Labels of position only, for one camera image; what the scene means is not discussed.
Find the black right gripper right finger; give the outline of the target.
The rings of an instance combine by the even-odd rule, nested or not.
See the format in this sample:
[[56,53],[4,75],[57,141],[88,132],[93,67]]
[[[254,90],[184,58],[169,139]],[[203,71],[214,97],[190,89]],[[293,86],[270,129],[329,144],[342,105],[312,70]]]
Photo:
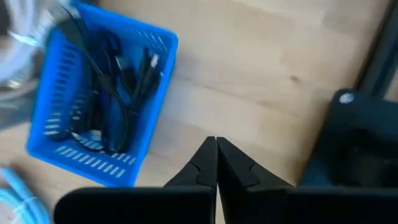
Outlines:
[[218,137],[218,187],[226,223],[283,223],[291,185]]

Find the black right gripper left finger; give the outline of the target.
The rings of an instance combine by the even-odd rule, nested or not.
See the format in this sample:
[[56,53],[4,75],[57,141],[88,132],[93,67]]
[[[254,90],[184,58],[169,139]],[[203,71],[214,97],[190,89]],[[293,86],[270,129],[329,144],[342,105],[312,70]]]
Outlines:
[[166,184],[171,186],[206,186],[217,183],[217,140],[207,137],[185,166]]

